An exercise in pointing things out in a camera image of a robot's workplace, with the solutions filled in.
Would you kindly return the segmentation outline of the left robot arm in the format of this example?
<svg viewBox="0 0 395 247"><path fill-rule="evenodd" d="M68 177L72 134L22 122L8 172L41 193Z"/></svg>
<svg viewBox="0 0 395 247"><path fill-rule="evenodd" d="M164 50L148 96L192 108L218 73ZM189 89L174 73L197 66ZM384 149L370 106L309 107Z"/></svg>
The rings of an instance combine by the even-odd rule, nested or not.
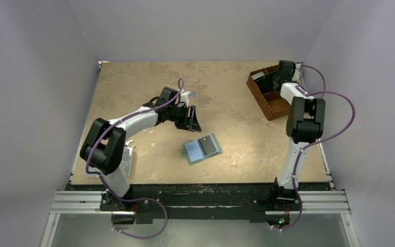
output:
<svg viewBox="0 0 395 247"><path fill-rule="evenodd" d="M101 178L109 193L114 194L113 204L119 210L127 210L133 203L132 189L122 164L126 141L165 121L173 122L180 130L201 132L195 106L190 104L194 96L194 91L165 87L159 96L124 117L97 118L92 123L80 157L86 162L86 168L93 168L93 173Z"/></svg>

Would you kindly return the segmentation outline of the black credit card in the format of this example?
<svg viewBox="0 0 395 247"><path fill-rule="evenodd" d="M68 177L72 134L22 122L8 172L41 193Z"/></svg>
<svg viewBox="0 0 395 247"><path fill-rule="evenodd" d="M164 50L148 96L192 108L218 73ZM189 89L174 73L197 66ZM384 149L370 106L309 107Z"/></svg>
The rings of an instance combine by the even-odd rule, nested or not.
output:
<svg viewBox="0 0 395 247"><path fill-rule="evenodd" d="M203 149L203 152L205 153L206 156L210 156L210 155L218 152L218 149L217 149L215 142L214 142L211 135L204 136L204 137L198 139L198 141L199 141L201 148Z"/></svg>

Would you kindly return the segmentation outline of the brown woven divided basket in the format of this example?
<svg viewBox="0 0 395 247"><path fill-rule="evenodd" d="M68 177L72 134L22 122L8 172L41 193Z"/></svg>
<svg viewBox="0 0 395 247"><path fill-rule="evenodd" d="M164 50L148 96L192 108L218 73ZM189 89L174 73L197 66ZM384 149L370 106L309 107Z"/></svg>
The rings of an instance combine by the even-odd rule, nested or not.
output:
<svg viewBox="0 0 395 247"><path fill-rule="evenodd" d="M265 67L262 69L254 70L249 73L246 85L251 91L253 97L255 98L258 106L263 112L265 118L268 121L272 121L281 117L288 116L290 111L290 105L287 101L281 98L276 92L262 92L262 87L260 87L255 80L253 75L263 72L265 75L269 72L275 72L278 65L273 65L270 67Z"/></svg>

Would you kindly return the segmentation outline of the green card holder wallet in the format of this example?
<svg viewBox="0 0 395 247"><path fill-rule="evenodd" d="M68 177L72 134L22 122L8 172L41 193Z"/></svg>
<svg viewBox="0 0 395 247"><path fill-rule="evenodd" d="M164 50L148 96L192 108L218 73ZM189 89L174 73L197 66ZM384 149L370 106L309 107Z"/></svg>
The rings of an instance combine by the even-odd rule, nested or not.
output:
<svg viewBox="0 0 395 247"><path fill-rule="evenodd" d="M189 165L199 163L216 155L223 150L214 133L192 140L182 145L181 154Z"/></svg>

